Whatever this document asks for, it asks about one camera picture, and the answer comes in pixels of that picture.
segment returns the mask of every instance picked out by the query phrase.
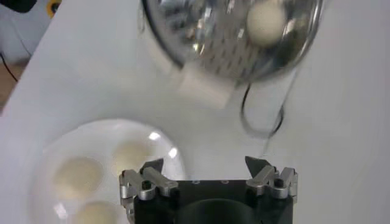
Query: white ball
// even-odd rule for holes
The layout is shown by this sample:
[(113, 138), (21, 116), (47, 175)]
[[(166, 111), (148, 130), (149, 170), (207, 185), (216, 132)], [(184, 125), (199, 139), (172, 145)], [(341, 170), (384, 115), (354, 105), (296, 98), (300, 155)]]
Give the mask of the white ball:
[(92, 202), (85, 205), (75, 216), (75, 224), (115, 224), (115, 206), (108, 202)]
[(113, 174), (117, 177), (123, 170), (138, 171), (150, 155), (150, 148), (144, 144), (128, 142), (119, 146), (113, 154)]
[(53, 184), (61, 199), (84, 199), (95, 191), (102, 181), (102, 165), (90, 158), (73, 158), (55, 173)]
[(282, 5), (271, 0), (255, 3), (247, 16), (251, 42), (261, 47), (272, 46), (281, 39), (286, 20)]

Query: yellow object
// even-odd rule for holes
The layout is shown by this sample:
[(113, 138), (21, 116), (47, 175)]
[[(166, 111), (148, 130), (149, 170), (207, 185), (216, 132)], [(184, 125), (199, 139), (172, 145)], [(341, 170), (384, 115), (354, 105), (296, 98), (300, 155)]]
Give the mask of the yellow object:
[(57, 8), (61, 2), (62, 0), (50, 0), (50, 2), (46, 5), (46, 10), (48, 11), (48, 16), (50, 19), (54, 17), (55, 12), (57, 11)]
[(114, 176), (121, 175), (123, 170), (139, 170), (150, 155), (151, 149), (142, 143), (126, 142), (120, 145), (113, 154)]
[(84, 199), (99, 187), (102, 179), (102, 165), (94, 159), (80, 157), (62, 164), (53, 177), (53, 184), (61, 199)]
[(116, 224), (115, 205), (105, 201), (91, 202), (76, 214), (73, 221), (75, 224)]

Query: wooden floor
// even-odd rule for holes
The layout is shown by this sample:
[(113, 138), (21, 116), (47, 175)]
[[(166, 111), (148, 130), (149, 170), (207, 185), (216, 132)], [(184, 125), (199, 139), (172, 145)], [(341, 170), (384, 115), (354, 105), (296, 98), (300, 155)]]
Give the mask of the wooden floor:
[[(10, 70), (16, 79), (20, 79), (21, 74), (23, 73), (25, 66), (13, 66), (8, 65)], [(13, 79), (13, 77), (6, 70), (5, 66), (0, 63), (0, 113), (7, 103), (9, 96), (12, 93), (17, 82)]]

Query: metal bowl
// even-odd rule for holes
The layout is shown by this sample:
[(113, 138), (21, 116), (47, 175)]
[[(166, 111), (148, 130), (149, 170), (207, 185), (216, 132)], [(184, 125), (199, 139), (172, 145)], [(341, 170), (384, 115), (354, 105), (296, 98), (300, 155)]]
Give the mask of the metal bowl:
[(178, 66), (198, 61), (212, 74), (254, 82), (286, 73), (305, 56), (317, 32), (323, 0), (277, 1), (287, 23), (269, 48), (252, 44), (247, 13), (263, 0), (141, 0), (160, 47)]

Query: screw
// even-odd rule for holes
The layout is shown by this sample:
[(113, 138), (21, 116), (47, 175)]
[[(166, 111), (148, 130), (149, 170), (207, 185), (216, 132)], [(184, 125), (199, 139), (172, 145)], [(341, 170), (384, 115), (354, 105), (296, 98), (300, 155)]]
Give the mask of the screw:
[(276, 178), (276, 179), (274, 180), (274, 186), (275, 186), (275, 187), (283, 188), (284, 185), (285, 185), (285, 182), (284, 182), (282, 179)]
[(149, 180), (142, 182), (142, 190), (149, 190), (150, 188), (152, 188), (152, 183)]

